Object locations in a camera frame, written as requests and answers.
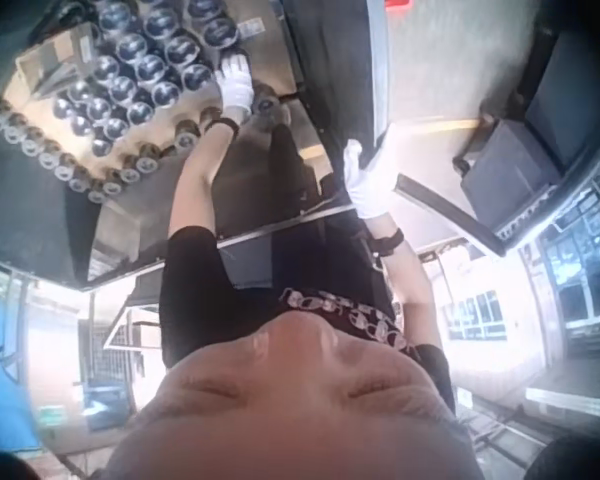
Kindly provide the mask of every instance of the forehead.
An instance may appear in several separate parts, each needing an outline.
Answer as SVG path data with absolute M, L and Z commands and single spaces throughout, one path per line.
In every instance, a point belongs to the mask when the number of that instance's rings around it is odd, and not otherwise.
M 442 424 L 368 415 L 274 418 L 248 411 L 162 421 L 134 432 L 109 469 L 136 479 L 459 478 L 463 469 L 460 477 L 480 478 L 474 476 L 468 438 Z

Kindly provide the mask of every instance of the factory floor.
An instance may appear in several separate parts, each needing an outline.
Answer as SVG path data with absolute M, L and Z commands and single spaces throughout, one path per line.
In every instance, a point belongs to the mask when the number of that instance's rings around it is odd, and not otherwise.
M 388 13 L 389 116 L 401 171 L 471 213 L 451 160 L 482 102 L 503 105 L 533 40 L 539 0 L 415 0 Z M 441 220 L 396 198 L 392 212 L 418 251 L 455 237 Z

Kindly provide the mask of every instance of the sticker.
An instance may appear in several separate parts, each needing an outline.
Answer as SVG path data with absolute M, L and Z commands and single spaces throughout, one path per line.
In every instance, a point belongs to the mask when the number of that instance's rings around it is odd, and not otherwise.
M 80 39 L 80 53 L 82 54 L 82 61 L 89 63 L 91 61 L 91 38 L 86 36 Z
M 47 405 L 38 409 L 38 424 L 41 427 L 59 427 L 69 419 L 63 405 Z
M 240 30 L 240 37 L 243 40 L 247 38 L 255 37 L 256 35 L 260 35 L 261 33 L 266 32 L 264 28 L 264 23 L 262 22 L 262 18 L 252 18 L 251 20 L 247 20 L 246 22 L 242 22 L 238 25 L 238 30 Z

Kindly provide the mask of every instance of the window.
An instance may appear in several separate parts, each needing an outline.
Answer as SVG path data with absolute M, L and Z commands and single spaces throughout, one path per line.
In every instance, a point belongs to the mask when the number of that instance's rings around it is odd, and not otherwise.
M 495 291 L 442 307 L 451 340 L 506 340 L 502 309 Z

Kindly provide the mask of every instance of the wrist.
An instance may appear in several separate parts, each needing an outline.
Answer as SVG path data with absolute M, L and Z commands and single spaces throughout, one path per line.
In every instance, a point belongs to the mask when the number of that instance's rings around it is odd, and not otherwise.
M 222 116 L 233 120 L 238 124 L 238 126 L 241 126 L 247 121 L 250 113 L 251 112 L 243 107 L 225 107 L 225 109 L 222 111 Z
M 364 223 L 367 226 L 369 233 L 371 233 L 371 236 L 378 240 L 382 238 L 391 238 L 399 230 L 398 225 L 390 213 L 364 219 Z

